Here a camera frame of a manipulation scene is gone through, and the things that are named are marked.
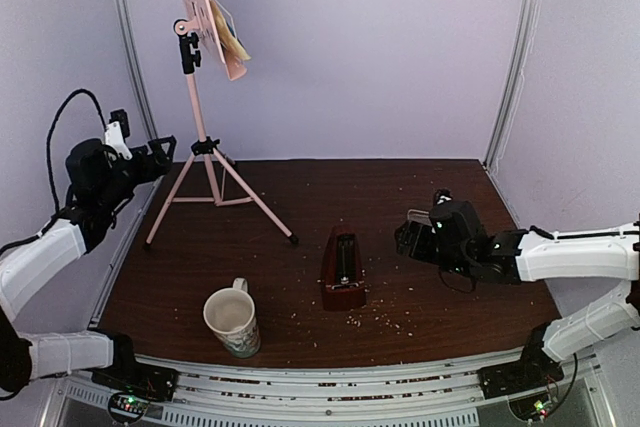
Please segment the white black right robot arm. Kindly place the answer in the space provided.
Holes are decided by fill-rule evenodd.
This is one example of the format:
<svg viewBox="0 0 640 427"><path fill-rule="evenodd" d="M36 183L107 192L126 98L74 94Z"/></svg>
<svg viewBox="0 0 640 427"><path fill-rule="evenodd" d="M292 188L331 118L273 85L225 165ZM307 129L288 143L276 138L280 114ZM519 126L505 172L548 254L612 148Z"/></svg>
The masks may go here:
<svg viewBox="0 0 640 427"><path fill-rule="evenodd" d="M473 284L609 278L617 285L577 312L534 329L513 366L519 387L535 387L562 361L624 329L639 327L639 224L549 232L537 226L486 232L473 205L441 189L428 211L411 209L394 232L397 252Z"/></svg>

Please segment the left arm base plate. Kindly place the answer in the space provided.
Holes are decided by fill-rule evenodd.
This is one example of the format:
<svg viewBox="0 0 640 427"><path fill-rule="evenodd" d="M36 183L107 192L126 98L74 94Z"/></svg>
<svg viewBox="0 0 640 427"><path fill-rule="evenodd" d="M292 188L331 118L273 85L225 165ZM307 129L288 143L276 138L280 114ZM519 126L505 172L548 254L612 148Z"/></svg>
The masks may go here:
<svg viewBox="0 0 640 427"><path fill-rule="evenodd" d="M132 373L114 368L91 369L93 383L150 401L171 401L179 373L175 369L141 364Z"/></svg>

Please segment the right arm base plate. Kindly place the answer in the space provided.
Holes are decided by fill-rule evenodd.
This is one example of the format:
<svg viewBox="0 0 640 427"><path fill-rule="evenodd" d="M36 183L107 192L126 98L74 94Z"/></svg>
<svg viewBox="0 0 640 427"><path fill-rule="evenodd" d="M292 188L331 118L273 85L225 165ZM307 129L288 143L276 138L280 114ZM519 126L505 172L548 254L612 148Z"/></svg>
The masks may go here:
<svg viewBox="0 0 640 427"><path fill-rule="evenodd" d="M545 387L549 379L560 381L564 372L557 363L537 365L514 361L483 367L478 372L485 399L498 398Z"/></svg>

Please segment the dark red wooden metronome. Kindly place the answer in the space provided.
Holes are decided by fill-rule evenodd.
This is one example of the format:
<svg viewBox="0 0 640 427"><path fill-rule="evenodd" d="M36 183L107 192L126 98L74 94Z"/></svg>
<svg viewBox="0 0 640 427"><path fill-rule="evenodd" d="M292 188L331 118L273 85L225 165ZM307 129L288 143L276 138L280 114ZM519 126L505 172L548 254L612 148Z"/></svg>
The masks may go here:
<svg viewBox="0 0 640 427"><path fill-rule="evenodd" d="M366 305L359 242L348 225L335 225L330 232L321 265L320 293L323 309L328 312Z"/></svg>

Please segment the clear plastic metronome cover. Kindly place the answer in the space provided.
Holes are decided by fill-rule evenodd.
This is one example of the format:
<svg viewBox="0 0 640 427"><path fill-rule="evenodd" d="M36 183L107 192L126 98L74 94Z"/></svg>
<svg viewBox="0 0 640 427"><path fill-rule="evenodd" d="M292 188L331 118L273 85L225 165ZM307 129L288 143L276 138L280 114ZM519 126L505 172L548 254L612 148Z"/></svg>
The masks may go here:
<svg viewBox="0 0 640 427"><path fill-rule="evenodd" d="M425 230L427 232L433 231L433 226L430 219L430 214L428 211L419 210L419 209L409 209L407 211L406 216L408 227L411 231L422 231Z"/></svg>

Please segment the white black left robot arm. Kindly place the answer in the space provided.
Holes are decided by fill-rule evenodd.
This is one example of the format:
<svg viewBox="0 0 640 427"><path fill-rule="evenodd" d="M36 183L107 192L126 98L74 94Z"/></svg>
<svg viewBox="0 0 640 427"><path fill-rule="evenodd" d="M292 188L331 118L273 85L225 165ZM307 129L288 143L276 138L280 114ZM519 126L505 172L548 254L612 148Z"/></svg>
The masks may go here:
<svg viewBox="0 0 640 427"><path fill-rule="evenodd" d="M89 329L27 334L13 325L22 308L50 280L93 251L113 228L137 186L169 172L174 137L127 149L99 138L80 142L65 166L71 181L64 207L36 234L1 249L1 398L10 400L36 379L88 370L111 388L168 400L173 370L136 360L125 334Z"/></svg>

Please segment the pink music stand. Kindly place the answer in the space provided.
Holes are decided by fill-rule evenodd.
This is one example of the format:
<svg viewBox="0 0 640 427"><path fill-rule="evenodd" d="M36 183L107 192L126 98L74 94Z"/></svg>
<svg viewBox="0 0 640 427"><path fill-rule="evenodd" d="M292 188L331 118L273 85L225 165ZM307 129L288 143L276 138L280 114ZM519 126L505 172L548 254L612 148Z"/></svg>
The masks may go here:
<svg viewBox="0 0 640 427"><path fill-rule="evenodd" d="M202 35L199 14L196 11L197 0L183 0L186 15L174 22L173 30L178 38L182 72L185 76L192 113L195 121L197 140L191 145L190 155L174 181L169 194L157 214L157 217L145 239L144 247L150 248L169 208L178 203L211 203L216 207L232 207L254 203L284 234L292 245L299 243L299 238L281 219L267 206L237 171L236 162L225 155L219 148L220 142L212 139L206 132L205 120L196 84L196 70L201 66L201 50L206 49L213 58L219 60L229 80L234 81L247 73L243 70L227 69L219 54L211 50L211 45ZM180 197L179 189L196 159L204 163L206 178L210 188L207 197Z"/></svg>

